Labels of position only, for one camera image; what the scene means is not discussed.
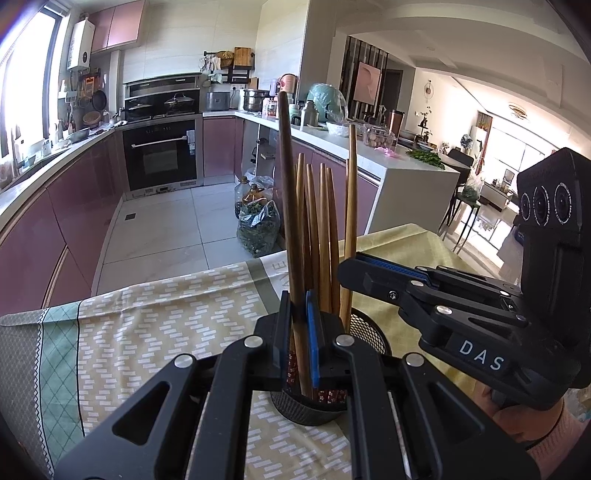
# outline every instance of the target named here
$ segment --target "camera lens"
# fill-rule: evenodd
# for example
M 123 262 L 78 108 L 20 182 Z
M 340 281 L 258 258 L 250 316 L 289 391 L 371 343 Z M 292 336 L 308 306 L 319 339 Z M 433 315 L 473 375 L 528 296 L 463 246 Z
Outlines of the camera lens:
M 544 226 L 548 223 L 549 210 L 548 192 L 544 187 L 536 187 L 534 192 L 534 215 L 538 225 Z
M 530 198 L 526 193 L 521 196 L 521 216 L 523 220 L 527 221 L 530 219 L 531 214 L 531 205 L 530 205 Z
M 572 202 L 570 192 L 564 183 L 558 185 L 554 192 L 554 210 L 556 211 L 556 218 L 562 225 L 569 221 Z

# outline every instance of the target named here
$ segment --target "black mesh holder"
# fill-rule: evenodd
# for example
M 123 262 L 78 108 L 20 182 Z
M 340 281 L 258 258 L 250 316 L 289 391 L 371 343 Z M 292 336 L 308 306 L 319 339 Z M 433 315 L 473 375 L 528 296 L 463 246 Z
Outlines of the black mesh holder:
M 364 340 L 383 355 L 392 355 L 392 349 L 382 329 L 359 310 L 352 309 L 349 334 Z M 301 395 L 298 381 L 289 390 L 271 392 L 275 408 L 287 420 L 305 426 L 318 426 L 336 420 L 347 410 L 345 402 L 320 403 Z

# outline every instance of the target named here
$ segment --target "tablecloth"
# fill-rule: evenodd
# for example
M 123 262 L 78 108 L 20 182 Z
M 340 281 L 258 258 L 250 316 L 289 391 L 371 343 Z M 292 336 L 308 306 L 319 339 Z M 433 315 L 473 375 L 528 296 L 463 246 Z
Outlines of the tablecloth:
M 405 225 L 358 239 L 358 250 L 410 267 L 469 270 L 433 233 Z M 340 253 L 343 255 L 341 242 Z M 216 355 L 278 310 L 289 288 L 286 253 L 139 284 L 60 307 L 0 319 L 0 413 L 48 476 L 56 462 L 182 352 Z M 385 332 L 392 353 L 419 351 L 420 334 L 397 308 L 353 295 Z M 473 380 L 430 360 L 466 393 Z M 245 478 L 350 478 L 340 426 L 303 427 L 254 392 Z

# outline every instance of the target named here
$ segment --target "oven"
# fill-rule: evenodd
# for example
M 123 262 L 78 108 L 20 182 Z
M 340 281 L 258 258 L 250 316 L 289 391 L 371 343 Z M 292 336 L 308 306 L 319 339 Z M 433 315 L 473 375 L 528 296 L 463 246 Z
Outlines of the oven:
M 129 197 L 203 184 L 203 116 L 141 122 L 123 132 Z

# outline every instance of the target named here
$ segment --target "cutting board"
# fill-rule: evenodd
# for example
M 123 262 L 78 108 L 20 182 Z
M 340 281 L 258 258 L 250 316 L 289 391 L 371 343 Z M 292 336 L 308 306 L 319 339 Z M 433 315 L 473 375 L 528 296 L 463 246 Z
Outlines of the cutting board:
M 236 67 L 252 67 L 251 48 L 235 47 L 234 48 L 234 66 Z

